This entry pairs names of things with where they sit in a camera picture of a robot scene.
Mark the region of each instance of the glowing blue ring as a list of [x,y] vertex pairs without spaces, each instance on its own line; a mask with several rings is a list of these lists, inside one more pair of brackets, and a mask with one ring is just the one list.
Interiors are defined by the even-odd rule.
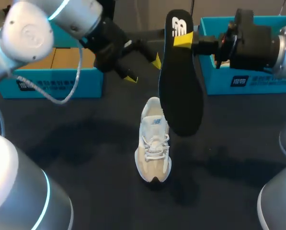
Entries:
[[39,226],[39,224],[42,222],[43,218],[44,218],[44,215],[47,211],[47,208],[48,208],[48,204],[49,204],[49,199],[50,199],[50,184],[49,184],[49,180],[48,180],[48,177],[46,175],[46,173],[43,171],[44,175],[45,175],[45,178],[46,178],[46,182],[47,182],[47,197],[46,197],[46,201],[45,201],[45,205],[44,205],[44,208],[43,208],[43,211],[41,213],[41,215],[39,216],[37,222],[34,224],[33,228],[31,228],[31,230],[36,230]]
[[59,13],[65,8],[65,6],[69,3],[69,0],[63,0],[61,5],[57,8],[57,10],[48,18],[48,20],[52,20],[58,16]]

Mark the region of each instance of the insole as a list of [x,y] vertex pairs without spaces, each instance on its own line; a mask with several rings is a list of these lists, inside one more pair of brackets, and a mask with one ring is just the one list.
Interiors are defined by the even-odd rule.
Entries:
[[196,77],[190,45],[174,46],[176,36],[193,37],[193,30],[193,19],[187,11],[168,13],[159,97],[165,118],[178,136],[195,134],[203,115],[203,92]]

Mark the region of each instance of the shoe tongue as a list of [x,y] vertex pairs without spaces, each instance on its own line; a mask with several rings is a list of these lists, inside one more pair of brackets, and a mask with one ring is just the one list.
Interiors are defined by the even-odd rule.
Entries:
[[163,115],[144,117],[142,120],[142,132],[146,141],[150,141],[155,136],[159,141],[165,140],[167,126],[167,121]]

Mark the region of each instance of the new balance sneaker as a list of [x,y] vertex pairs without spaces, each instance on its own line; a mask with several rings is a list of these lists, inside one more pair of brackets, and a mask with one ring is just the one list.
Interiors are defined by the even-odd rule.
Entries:
[[150,98],[142,112],[135,163],[146,182],[164,182],[170,174],[169,126],[158,97]]

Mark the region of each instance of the black table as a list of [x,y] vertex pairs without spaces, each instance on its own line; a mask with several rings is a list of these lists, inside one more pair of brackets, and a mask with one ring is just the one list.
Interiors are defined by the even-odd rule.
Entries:
[[[163,42],[150,45],[162,56]],[[206,98],[198,133],[171,134],[172,178],[151,191],[138,176],[134,152],[159,72],[138,54],[125,62],[138,83],[109,73],[101,99],[56,106],[0,97],[7,138],[69,194],[74,230],[261,230],[258,194],[286,167],[278,145],[286,94]]]

